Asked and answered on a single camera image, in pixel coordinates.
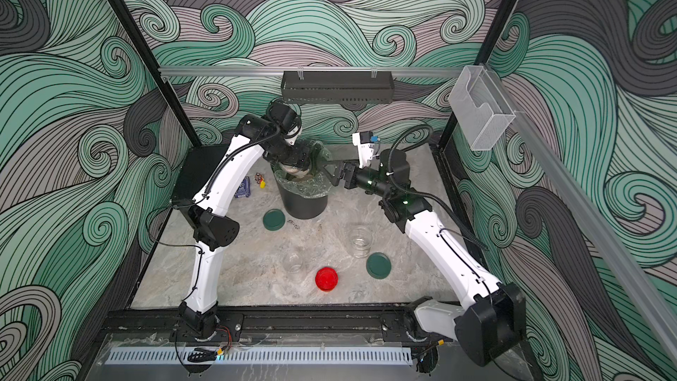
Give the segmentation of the green jar lid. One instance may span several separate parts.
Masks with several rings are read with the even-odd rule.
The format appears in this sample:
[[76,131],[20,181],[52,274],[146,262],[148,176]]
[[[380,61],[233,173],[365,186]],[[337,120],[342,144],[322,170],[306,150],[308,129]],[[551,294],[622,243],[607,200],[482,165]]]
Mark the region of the green jar lid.
[[375,252],[368,256],[366,270],[369,276],[376,280],[384,280],[391,274],[391,261],[382,252]]
[[287,218],[280,209],[271,209],[262,218],[264,227],[269,231],[277,231],[284,227]]

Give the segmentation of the green-lidded oatmeal jar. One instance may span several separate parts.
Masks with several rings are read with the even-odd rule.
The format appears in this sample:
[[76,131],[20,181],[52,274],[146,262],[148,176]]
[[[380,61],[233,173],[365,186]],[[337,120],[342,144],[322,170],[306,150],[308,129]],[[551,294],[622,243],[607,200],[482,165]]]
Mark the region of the green-lidded oatmeal jar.
[[279,162],[278,167],[287,178],[301,180],[317,174],[318,154],[311,151],[302,151],[293,162]]
[[364,259],[370,255],[373,234],[366,226],[355,226],[349,231],[348,251],[353,258]]

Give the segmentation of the clear oatmeal jar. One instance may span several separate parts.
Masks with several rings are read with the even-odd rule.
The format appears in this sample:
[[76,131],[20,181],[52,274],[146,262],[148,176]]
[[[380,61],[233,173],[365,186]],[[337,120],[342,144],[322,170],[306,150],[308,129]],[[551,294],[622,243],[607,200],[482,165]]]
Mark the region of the clear oatmeal jar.
[[291,250],[285,255],[282,266],[289,275],[302,274],[304,268],[303,255],[298,250]]

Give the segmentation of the red jar lid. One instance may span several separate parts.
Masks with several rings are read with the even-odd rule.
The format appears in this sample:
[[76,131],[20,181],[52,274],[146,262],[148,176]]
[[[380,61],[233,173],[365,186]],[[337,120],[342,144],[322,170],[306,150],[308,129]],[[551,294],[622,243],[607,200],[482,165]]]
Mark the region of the red jar lid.
[[315,276],[315,284],[323,292],[335,289],[339,282],[339,276],[335,269],[329,266],[320,268]]

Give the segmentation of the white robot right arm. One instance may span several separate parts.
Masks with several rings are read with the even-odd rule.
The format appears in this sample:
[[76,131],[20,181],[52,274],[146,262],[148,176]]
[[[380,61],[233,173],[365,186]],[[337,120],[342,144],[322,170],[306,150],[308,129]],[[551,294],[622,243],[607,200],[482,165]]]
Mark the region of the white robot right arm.
[[526,339],[526,298],[484,268],[444,226],[430,195],[398,185],[385,169],[362,168],[355,160],[322,161],[334,186],[361,188],[380,197],[389,222],[413,240],[451,285],[459,310],[429,301],[414,313],[420,328],[456,340],[477,365],[486,366]]

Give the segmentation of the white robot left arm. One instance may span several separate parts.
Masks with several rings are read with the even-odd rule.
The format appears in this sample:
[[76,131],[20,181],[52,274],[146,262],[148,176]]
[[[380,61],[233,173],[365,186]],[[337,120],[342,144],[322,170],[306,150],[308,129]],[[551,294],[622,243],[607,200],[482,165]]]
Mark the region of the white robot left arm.
[[193,228],[195,260],[187,296],[179,315],[199,340],[209,340],[219,324],[218,280],[225,248],[237,238],[240,225],[227,216],[247,173],[261,158],[293,169],[310,168],[310,149],[299,146],[301,118],[294,110],[244,116],[234,130],[227,151],[206,183],[182,213]]

